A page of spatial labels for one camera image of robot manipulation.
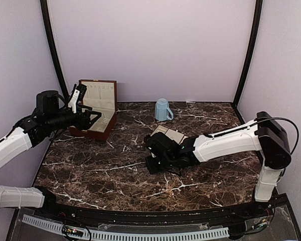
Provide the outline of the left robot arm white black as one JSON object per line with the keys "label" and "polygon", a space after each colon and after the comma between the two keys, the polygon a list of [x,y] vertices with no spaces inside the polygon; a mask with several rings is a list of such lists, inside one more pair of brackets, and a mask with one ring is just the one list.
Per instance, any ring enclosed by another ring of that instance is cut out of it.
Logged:
{"label": "left robot arm white black", "polygon": [[[41,143],[58,130],[74,126],[79,130],[88,130],[101,118],[102,114],[93,110],[74,113],[70,108],[63,108],[51,114],[37,110],[21,120],[2,139],[0,139],[0,168],[19,154]],[[61,208],[54,203],[55,195],[43,187],[10,187],[0,185],[0,208],[41,208],[50,219],[61,214]]]}

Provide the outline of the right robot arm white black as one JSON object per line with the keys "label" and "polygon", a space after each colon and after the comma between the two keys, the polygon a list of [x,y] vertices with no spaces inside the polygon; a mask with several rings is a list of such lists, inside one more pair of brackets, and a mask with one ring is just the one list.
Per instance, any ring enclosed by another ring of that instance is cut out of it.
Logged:
{"label": "right robot arm white black", "polygon": [[261,151],[262,168],[255,186],[254,200],[246,206],[246,214],[258,217],[265,210],[265,202],[287,166],[295,148],[289,146],[286,130],[278,121],[286,118],[271,117],[267,112],[258,112],[256,118],[235,128],[213,134],[202,134],[175,141],[169,132],[156,132],[144,138],[150,151],[146,166],[150,174],[184,169],[208,162],[218,157],[247,151]]}

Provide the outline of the brown jewelry tray cream lining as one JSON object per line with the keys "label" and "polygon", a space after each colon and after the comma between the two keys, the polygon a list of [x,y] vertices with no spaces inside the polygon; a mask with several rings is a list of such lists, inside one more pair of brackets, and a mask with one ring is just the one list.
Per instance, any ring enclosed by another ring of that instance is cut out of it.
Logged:
{"label": "brown jewelry tray cream lining", "polygon": [[175,141],[178,144],[181,144],[184,139],[186,139],[188,136],[179,133],[178,131],[174,131],[172,129],[166,128],[164,126],[158,125],[157,128],[153,131],[151,136],[153,136],[156,133],[163,133],[167,137],[169,137],[171,140]]}

